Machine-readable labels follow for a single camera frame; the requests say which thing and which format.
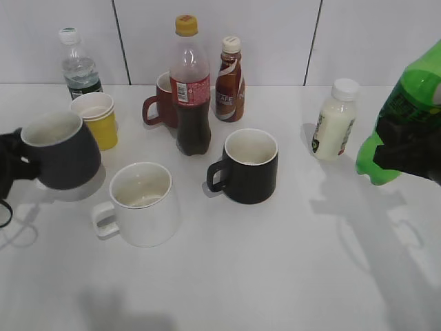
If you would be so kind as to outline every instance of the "green bottle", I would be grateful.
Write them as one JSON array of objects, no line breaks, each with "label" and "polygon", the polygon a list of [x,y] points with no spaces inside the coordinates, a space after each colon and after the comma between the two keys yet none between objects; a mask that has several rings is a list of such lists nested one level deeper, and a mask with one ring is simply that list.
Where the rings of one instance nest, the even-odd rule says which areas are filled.
[{"label": "green bottle", "polygon": [[373,162],[377,146],[389,140],[377,132],[382,119],[398,125],[423,123],[428,131],[441,128],[441,40],[403,72],[378,115],[375,130],[358,151],[356,170],[368,174],[374,185],[393,181],[401,174]]}]

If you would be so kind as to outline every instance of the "brown bottle label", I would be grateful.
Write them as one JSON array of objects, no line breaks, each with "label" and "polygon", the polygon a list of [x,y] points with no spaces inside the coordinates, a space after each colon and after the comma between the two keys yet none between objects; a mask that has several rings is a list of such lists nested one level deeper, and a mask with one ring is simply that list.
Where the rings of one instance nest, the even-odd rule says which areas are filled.
[{"label": "brown bottle label", "polygon": [[245,82],[240,61],[222,61],[216,83],[216,116],[222,121],[237,121],[243,115]]}]

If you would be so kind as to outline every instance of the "tile grout line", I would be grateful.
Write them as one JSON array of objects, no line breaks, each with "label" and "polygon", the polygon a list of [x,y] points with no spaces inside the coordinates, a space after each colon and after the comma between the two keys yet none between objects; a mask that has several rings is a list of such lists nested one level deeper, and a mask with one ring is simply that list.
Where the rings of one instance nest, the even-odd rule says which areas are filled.
[{"label": "tile grout line", "polygon": [[314,35],[312,36],[311,49],[309,50],[308,63],[307,63],[306,72],[305,72],[305,79],[303,79],[303,86],[306,86],[306,81],[308,79],[309,65],[311,64],[312,50],[314,49],[314,44],[316,42],[317,27],[318,27],[318,21],[320,20],[320,14],[322,13],[322,6],[323,6],[323,0],[320,0],[320,5],[318,5],[316,26],[314,28]]},{"label": "tile grout line", "polygon": [[118,20],[118,15],[116,13],[116,6],[115,6],[115,1],[114,0],[112,0],[112,8],[113,8],[113,14],[115,16],[116,29],[118,30],[119,43],[121,45],[121,51],[123,52],[123,60],[124,60],[124,66],[125,66],[125,73],[127,75],[127,80],[129,81],[129,85],[132,85],[132,80],[130,79],[130,73],[129,73],[129,66],[127,65],[127,59],[125,57],[123,37],[121,36],[121,29],[119,27],[119,20]]}]

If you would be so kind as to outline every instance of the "white mug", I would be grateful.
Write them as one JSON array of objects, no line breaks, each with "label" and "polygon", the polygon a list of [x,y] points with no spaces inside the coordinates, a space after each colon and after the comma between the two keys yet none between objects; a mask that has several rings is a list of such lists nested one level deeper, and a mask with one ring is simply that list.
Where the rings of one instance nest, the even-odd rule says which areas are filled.
[{"label": "white mug", "polygon": [[[119,170],[110,181],[108,201],[92,210],[92,224],[98,237],[119,231],[129,244],[153,247],[173,236],[181,223],[178,199],[170,172],[152,162],[133,163]],[[99,222],[115,216],[115,221]]]}]

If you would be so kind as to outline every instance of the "cola bottle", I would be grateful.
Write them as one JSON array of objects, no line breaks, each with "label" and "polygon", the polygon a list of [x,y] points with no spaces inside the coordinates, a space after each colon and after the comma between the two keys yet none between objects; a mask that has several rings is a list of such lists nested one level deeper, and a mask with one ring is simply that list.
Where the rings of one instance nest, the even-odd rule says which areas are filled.
[{"label": "cola bottle", "polygon": [[176,143],[186,155],[205,154],[212,133],[208,124],[209,64],[199,46],[198,21],[191,15],[176,18],[175,60],[170,68],[173,105],[178,114]]}]

